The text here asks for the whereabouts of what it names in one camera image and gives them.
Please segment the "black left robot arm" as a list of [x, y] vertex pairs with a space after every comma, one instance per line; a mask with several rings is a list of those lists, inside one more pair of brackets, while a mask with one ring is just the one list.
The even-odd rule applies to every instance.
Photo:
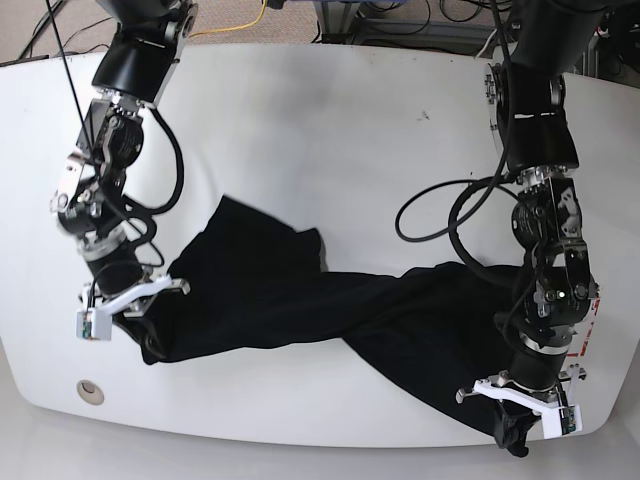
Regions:
[[[490, 399], [500, 419], [538, 418], [550, 410], [575, 417], [562, 388], [562, 365], [574, 327], [598, 305], [600, 291], [582, 236], [582, 211], [572, 173], [579, 160], [564, 108], [564, 73], [577, 61], [605, 11], [606, 1], [517, 1], [514, 46], [493, 64], [487, 96], [502, 143], [494, 175], [471, 182], [454, 202], [445, 235], [463, 273], [458, 300], [490, 318], [494, 339], [512, 355], [508, 368], [477, 381], [473, 393]], [[486, 267], [464, 248], [460, 225], [480, 200], [510, 183], [521, 186], [512, 231], [524, 250], [516, 270]]]

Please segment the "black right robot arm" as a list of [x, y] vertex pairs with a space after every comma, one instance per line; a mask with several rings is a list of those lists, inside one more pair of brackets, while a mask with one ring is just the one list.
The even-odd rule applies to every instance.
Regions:
[[[180, 61], [198, 5], [104, 1], [101, 6], [116, 20], [117, 29], [92, 80], [100, 96], [82, 118], [50, 208], [60, 228], [75, 238], [93, 276], [80, 294], [77, 336], [107, 341], [118, 326], [144, 353], [160, 360], [166, 356], [166, 343], [149, 311], [159, 296], [187, 294], [190, 285], [170, 275], [155, 277], [154, 271], [164, 264], [144, 263], [136, 252], [152, 245], [156, 217], [176, 206], [184, 188], [183, 153], [158, 103]], [[124, 192], [126, 171], [144, 143], [144, 108], [167, 136], [176, 161], [173, 191], [159, 206], [146, 206]]]

